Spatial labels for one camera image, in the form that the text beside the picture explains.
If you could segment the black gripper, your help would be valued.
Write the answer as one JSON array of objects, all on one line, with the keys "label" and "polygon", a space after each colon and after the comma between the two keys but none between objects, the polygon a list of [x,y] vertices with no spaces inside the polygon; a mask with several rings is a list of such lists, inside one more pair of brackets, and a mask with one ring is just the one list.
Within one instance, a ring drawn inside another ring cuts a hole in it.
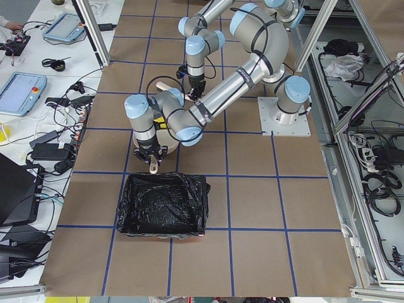
[{"label": "black gripper", "polygon": [[187,93],[187,95],[192,101],[197,101],[202,97],[202,94],[205,91],[206,81],[203,80],[190,82],[190,86],[190,91]]},{"label": "black gripper", "polygon": [[144,163],[148,165],[152,164],[152,158],[156,160],[157,165],[162,163],[162,160],[167,156],[168,146],[159,146],[159,150],[156,149],[144,149],[143,147],[137,147],[134,149],[134,155]]}]

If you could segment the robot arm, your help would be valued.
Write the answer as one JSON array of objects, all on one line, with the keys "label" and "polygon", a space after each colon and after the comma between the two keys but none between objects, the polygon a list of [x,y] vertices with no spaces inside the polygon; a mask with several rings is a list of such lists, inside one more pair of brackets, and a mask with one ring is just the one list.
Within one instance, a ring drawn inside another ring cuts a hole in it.
[{"label": "robot arm", "polygon": [[[264,1],[264,15],[272,17],[288,28],[296,27],[305,9],[298,1]],[[202,97],[206,86],[205,59],[225,45],[225,35],[219,31],[211,31],[211,22],[230,9],[233,1],[208,1],[192,17],[183,17],[178,23],[178,31],[186,38],[186,61],[179,67],[176,76],[181,79],[188,77],[189,99],[196,101]]]},{"label": "robot arm", "polygon": [[124,108],[137,144],[134,155],[150,167],[158,167],[169,149],[158,140],[157,119],[164,119],[173,140],[194,145],[207,124],[258,83],[265,84],[278,99],[275,121],[293,123],[311,90],[305,78],[290,74],[284,65],[289,47],[287,29],[297,26],[303,15],[297,1],[267,1],[263,8],[247,3],[235,8],[230,32],[249,59],[210,92],[196,97],[188,109],[184,90],[176,88],[128,97]]}]

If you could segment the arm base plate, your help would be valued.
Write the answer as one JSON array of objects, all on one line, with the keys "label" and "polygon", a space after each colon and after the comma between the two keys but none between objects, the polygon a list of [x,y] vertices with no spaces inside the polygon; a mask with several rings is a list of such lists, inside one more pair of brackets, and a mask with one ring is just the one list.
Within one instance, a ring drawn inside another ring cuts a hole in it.
[{"label": "arm base plate", "polygon": [[311,131],[303,104],[298,113],[286,114],[278,108],[277,97],[258,97],[258,109],[263,136],[310,137]]}]

